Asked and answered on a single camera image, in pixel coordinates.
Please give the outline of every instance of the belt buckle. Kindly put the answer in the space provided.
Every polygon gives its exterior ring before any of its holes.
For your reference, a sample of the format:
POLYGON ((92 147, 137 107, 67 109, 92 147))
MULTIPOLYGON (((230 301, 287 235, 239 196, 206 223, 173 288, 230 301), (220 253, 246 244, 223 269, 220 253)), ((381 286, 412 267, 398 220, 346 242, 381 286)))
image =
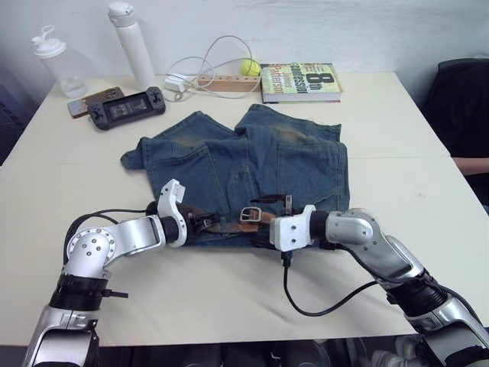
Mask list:
POLYGON ((239 221, 252 223, 261 222, 261 213, 261 208, 258 208, 257 206, 246 206, 241 209, 239 221))

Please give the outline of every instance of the white wall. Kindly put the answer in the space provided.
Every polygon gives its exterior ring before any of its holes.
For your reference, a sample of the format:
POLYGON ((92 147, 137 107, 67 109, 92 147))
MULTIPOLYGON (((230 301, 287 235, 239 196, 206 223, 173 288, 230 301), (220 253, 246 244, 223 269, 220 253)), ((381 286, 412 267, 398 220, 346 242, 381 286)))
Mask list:
MULTIPOLYGON (((0 55, 38 102, 52 80, 32 53, 46 24, 89 75, 130 73, 106 16, 109 1, 2 0, 0 55)), ((130 0, 157 73, 201 55, 223 34, 243 37, 260 62, 333 62, 339 71, 396 71, 422 102, 439 61, 489 53, 488 0, 130 0)), ((214 60, 239 57, 238 47, 214 60)))

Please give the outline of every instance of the bottle cap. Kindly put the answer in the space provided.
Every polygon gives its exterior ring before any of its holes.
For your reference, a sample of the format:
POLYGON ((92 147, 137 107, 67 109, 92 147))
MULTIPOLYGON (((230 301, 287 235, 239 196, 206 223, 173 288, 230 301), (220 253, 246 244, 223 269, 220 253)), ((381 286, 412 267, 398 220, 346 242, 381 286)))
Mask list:
POLYGON ((111 2, 108 5, 108 19, 118 27, 129 27, 136 23, 134 8, 127 2, 111 2))
POLYGON ((47 59, 49 57, 55 57, 61 54, 66 49, 66 43, 61 42, 57 38, 46 39, 46 36, 54 31, 53 25, 46 25, 40 29, 43 34, 38 37, 34 37, 34 54, 40 59, 47 59))

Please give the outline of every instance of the white table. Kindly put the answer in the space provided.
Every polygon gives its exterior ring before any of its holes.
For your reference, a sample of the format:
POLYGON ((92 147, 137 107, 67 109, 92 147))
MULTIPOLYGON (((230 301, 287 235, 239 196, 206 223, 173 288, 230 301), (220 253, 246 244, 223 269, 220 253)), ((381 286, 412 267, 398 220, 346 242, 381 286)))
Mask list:
MULTIPOLYGON (((341 103, 273 108, 343 124, 351 206, 373 212, 386 233, 442 284, 464 295, 487 325, 489 219, 475 195, 394 74, 341 78, 347 91, 341 103)), ((114 85, 126 95, 135 92, 124 79, 89 81, 91 92, 114 85)), ((55 287, 73 219, 96 209, 144 208, 152 201, 145 172, 127 172, 118 161, 141 136, 153 136, 199 109, 233 127, 259 101, 258 95, 194 96, 169 104, 162 116, 101 132, 87 118, 72 120, 68 101, 54 88, 0 168, 0 344, 28 343, 55 287)), ((371 280, 343 252, 308 249, 294 258, 290 288, 307 310, 325 308, 371 280)), ((102 302, 97 330, 106 346, 412 332, 379 287, 327 317, 299 315, 283 294, 279 255, 267 250, 164 248, 123 258, 111 271, 109 287, 130 298, 102 302)))

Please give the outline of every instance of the wooden block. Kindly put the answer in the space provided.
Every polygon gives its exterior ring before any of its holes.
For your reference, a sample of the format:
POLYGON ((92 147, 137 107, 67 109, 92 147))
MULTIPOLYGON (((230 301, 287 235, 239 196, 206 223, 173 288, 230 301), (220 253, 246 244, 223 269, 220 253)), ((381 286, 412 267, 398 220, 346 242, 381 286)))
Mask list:
MULTIPOLYGON (((216 75, 206 89, 213 92, 250 92, 257 84, 259 76, 242 75, 216 75)), ((199 85, 204 86, 210 82, 211 76, 205 75, 199 78, 199 85)), ((253 90, 260 92, 260 84, 253 90)))

